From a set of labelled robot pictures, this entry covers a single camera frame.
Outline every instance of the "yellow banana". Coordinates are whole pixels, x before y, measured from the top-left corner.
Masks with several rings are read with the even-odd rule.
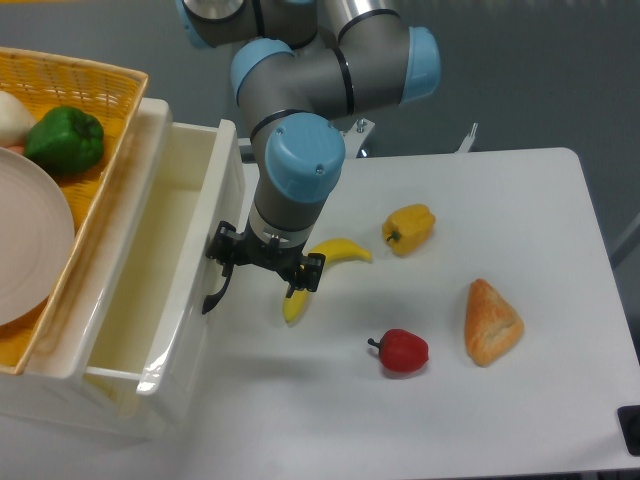
[[[322,253],[325,256],[324,270],[329,265],[343,260],[363,260],[371,262],[372,255],[369,250],[361,247],[348,238],[332,238],[325,240],[313,247],[309,253]],[[290,298],[284,299],[282,313],[287,323],[293,323],[302,310],[309,296],[308,290],[295,290]]]

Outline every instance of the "metal bracket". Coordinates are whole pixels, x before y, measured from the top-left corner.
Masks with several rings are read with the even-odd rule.
[[[375,127],[376,124],[371,120],[359,118],[348,131],[342,132],[346,149],[345,159],[369,156],[363,145]]]

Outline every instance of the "wicker basket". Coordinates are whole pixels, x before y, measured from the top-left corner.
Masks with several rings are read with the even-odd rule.
[[[85,242],[85,230],[100,208],[127,130],[147,87],[145,73],[90,60],[0,47],[0,90],[15,95],[39,120],[53,107],[68,105],[94,115],[104,128],[104,155],[88,171],[54,177],[73,215],[75,243],[47,301],[0,326],[0,373],[18,375],[53,317]]]

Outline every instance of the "white cabinet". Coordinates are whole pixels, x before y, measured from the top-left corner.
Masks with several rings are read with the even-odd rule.
[[[0,376],[0,413],[155,436],[188,407],[221,278],[204,250],[244,194],[235,127],[172,123],[144,99],[123,155],[46,336]]]

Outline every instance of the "bread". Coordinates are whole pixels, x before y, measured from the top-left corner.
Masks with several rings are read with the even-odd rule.
[[[482,278],[471,284],[464,341],[477,365],[493,363],[518,342],[523,332],[520,315],[495,288]]]

